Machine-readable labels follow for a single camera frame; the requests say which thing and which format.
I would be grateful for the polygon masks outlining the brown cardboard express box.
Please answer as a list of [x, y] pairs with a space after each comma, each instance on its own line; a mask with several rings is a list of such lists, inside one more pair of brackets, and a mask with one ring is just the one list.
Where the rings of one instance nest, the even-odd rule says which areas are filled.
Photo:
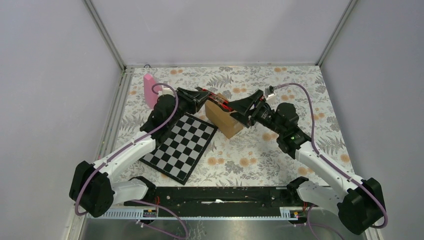
[[230, 116], [229, 112], [222, 110], [213, 101], [206, 101], [204, 107], [208, 120], [217, 126], [227, 139], [231, 139], [244, 128], [241, 123]]

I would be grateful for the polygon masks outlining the red black utility knife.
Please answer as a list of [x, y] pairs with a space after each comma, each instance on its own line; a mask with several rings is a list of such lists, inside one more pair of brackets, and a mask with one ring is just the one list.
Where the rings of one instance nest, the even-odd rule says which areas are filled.
[[222, 111], [226, 113], [231, 113], [234, 111], [233, 108], [229, 107], [229, 101], [225, 100], [223, 97], [218, 96], [217, 94], [199, 86], [195, 89], [198, 91], [207, 92], [208, 100], [217, 105]]

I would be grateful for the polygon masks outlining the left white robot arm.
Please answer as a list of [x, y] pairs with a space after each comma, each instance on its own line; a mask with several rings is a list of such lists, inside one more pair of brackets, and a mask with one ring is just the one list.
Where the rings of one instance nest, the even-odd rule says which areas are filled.
[[141, 157], [151, 153], [169, 137], [172, 128], [185, 114], [195, 114], [209, 100], [211, 92], [177, 88], [162, 94], [139, 132], [109, 155], [93, 162], [80, 162], [74, 171], [69, 197], [77, 216], [103, 215], [112, 205], [138, 200], [148, 206], [155, 192], [141, 179], [116, 182], [116, 178]]

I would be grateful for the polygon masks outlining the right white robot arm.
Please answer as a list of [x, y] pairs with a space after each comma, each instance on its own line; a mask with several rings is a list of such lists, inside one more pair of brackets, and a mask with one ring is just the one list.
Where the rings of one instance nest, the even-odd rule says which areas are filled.
[[259, 123], [278, 134], [278, 147], [292, 159], [311, 168], [330, 187], [313, 184], [307, 178], [292, 181], [287, 201], [293, 206], [303, 202], [317, 205], [338, 216], [353, 234], [361, 235], [381, 218], [387, 217], [381, 184], [374, 178], [364, 179], [322, 153], [313, 139], [298, 126], [299, 115], [292, 103], [280, 103], [272, 109], [261, 90], [253, 95], [230, 101], [231, 117], [246, 128]]

